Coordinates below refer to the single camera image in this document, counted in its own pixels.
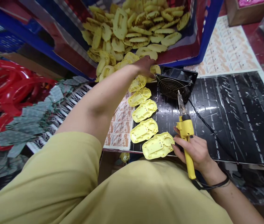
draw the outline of black fan housing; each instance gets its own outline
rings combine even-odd
[[[162,95],[177,99],[178,90],[184,104],[187,103],[198,73],[179,68],[160,67],[161,74],[156,74],[158,88]]]

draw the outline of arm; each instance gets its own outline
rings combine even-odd
[[[187,142],[180,136],[176,136],[174,140],[188,151],[193,159],[195,169],[202,173],[208,185],[215,185],[226,179],[226,175],[211,159],[207,142],[204,139],[194,136],[190,142]],[[173,145],[173,149],[176,156],[186,163],[184,153],[175,145]],[[264,224],[263,217],[232,182],[223,187],[212,189],[210,193],[216,203],[227,211],[234,224]]]
[[[156,61],[149,56],[116,71],[95,85],[73,108],[56,133],[78,131],[95,136],[104,145],[114,111],[138,74],[149,77]]]

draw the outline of wooden box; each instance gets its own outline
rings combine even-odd
[[[229,26],[260,22],[264,17],[264,3],[239,8],[238,0],[225,0]]]

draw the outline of left hand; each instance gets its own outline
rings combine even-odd
[[[155,78],[155,76],[150,72],[150,68],[152,65],[155,65],[157,62],[154,59],[151,59],[150,56],[145,56],[140,60],[133,63],[136,66],[138,73],[140,75],[150,78]]]

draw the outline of right hand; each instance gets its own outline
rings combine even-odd
[[[201,173],[209,172],[217,163],[212,160],[208,152],[207,141],[197,137],[196,135],[187,142],[180,137],[180,131],[174,127],[174,130],[178,133],[173,139],[186,150],[193,159],[194,168]],[[185,154],[181,152],[178,146],[172,145],[175,155],[186,164]]]
[[[142,76],[155,78],[155,76],[150,72],[150,68],[152,65],[155,65],[156,61],[151,59],[150,56],[144,56],[138,61],[134,62],[134,65],[137,68],[138,73],[141,73]]]

